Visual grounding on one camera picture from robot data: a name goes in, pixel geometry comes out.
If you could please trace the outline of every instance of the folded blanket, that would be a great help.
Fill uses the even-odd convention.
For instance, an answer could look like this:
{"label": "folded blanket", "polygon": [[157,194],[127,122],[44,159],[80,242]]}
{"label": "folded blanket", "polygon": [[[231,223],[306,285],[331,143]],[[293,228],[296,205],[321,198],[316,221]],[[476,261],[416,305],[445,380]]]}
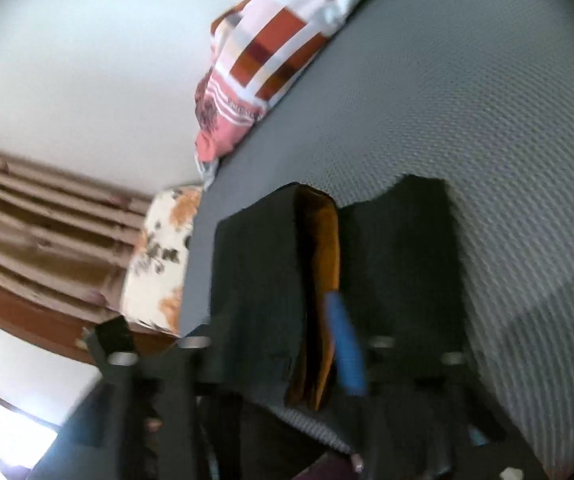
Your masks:
{"label": "folded blanket", "polygon": [[212,67],[195,94],[204,171],[288,91],[360,0],[244,0],[211,26]]}

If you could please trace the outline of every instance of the mattress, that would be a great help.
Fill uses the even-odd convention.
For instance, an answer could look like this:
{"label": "mattress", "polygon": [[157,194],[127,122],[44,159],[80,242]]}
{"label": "mattress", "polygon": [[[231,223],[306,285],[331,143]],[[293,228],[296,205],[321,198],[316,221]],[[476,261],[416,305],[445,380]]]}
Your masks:
{"label": "mattress", "polygon": [[448,182],[469,330],[552,478],[574,469],[574,0],[368,0],[226,160],[181,327],[208,317],[218,222],[292,181],[339,206]]}

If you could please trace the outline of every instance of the curtain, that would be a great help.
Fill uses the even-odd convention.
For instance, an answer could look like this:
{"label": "curtain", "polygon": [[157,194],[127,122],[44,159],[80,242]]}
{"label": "curtain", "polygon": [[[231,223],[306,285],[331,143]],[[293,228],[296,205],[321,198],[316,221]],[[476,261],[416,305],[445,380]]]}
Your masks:
{"label": "curtain", "polygon": [[79,319],[110,319],[150,201],[0,154],[0,287]]}

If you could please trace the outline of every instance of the floral pillow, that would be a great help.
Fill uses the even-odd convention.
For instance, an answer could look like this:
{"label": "floral pillow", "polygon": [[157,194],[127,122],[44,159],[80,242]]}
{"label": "floral pillow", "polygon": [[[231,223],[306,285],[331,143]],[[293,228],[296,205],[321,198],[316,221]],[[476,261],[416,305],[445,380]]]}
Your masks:
{"label": "floral pillow", "polygon": [[159,193],[149,207],[129,264],[120,312],[129,321],[178,333],[193,217],[203,189],[184,186]]}

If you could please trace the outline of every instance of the white wall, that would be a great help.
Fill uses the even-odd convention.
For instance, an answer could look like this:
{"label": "white wall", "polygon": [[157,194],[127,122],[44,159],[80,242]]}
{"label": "white wall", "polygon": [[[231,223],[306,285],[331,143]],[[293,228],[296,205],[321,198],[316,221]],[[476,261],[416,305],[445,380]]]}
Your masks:
{"label": "white wall", "polygon": [[96,383],[96,367],[31,345],[0,330],[0,398],[31,415],[62,424]]}
{"label": "white wall", "polygon": [[0,150],[153,193],[195,182],[209,24],[240,0],[0,0]]}

